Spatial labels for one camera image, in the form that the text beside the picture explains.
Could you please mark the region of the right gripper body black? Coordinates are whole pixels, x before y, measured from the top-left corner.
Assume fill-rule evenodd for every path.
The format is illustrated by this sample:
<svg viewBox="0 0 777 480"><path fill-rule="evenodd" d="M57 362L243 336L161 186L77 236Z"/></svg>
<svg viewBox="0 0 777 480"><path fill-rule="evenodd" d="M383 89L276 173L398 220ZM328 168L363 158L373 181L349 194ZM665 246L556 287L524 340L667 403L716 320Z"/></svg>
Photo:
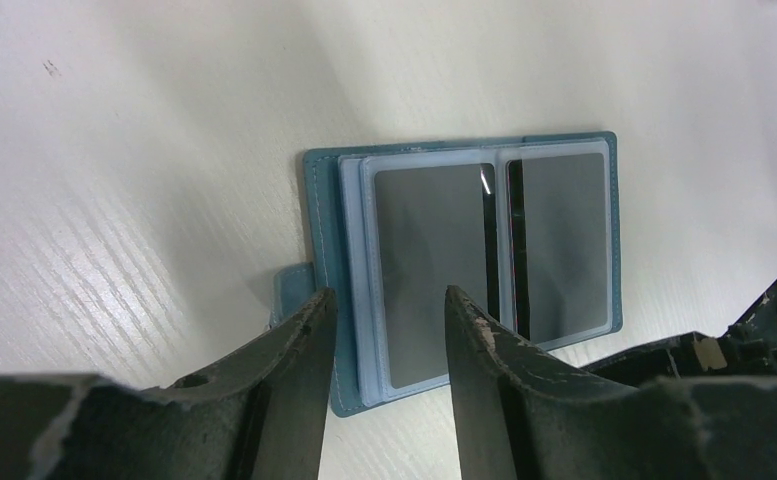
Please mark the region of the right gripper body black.
<svg viewBox="0 0 777 480"><path fill-rule="evenodd" d="M690 332L583 367L630 386L658 378L777 376L777 279L719 337Z"/></svg>

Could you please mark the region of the black credit card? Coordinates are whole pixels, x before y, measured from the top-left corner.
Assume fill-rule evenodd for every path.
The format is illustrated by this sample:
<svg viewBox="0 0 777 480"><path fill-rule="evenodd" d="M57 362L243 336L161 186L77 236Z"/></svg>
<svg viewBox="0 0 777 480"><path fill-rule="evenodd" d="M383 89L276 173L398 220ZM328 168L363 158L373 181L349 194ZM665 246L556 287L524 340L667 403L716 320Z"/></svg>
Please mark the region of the black credit card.
<svg viewBox="0 0 777 480"><path fill-rule="evenodd" d="M385 170L374 177L389 384L446 375L444 301L457 285L500 315L490 164Z"/></svg>
<svg viewBox="0 0 777 480"><path fill-rule="evenodd" d="M519 333L551 350L609 331L604 155L512 160L507 179Z"/></svg>

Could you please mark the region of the teal card holder wallet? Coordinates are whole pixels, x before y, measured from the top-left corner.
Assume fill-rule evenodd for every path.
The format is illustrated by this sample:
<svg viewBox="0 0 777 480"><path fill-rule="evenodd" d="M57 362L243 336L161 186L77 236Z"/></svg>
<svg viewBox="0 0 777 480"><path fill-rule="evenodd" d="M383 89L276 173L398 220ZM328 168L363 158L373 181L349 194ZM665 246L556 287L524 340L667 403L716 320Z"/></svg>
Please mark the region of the teal card holder wallet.
<svg viewBox="0 0 777 480"><path fill-rule="evenodd" d="M389 384L388 352L377 233L374 177L380 171L490 164L495 178L500 315L491 317L518 331L507 165L512 160L601 153L606 159L612 323L623 324L618 182L618 139L610 131L500 137L312 149L303 155L303 178L313 258L281 270L274 279L271 324L278 325L313 292L328 287L337 296L338 337L330 406L350 417L446 385L446 375L418 386Z"/></svg>

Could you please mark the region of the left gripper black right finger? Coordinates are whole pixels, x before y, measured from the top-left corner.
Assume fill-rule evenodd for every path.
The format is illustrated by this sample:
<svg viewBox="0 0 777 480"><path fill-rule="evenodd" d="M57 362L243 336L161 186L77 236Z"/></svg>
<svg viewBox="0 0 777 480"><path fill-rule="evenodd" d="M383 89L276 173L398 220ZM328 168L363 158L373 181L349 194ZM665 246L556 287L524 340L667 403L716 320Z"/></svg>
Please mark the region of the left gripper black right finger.
<svg viewBox="0 0 777 480"><path fill-rule="evenodd" d="M777 377L620 384L569 365L447 289L466 479L777 479Z"/></svg>

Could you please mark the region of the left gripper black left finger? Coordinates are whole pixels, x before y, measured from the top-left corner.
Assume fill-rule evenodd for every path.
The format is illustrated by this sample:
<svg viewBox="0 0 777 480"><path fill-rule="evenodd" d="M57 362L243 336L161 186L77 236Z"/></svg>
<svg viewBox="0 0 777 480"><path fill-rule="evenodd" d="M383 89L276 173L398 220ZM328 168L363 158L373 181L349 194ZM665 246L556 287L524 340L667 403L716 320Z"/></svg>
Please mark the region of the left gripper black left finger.
<svg viewBox="0 0 777 480"><path fill-rule="evenodd" d="M337 303L291 317L167 388L98 374L0 376L0 479L314 479Z"/></svg>

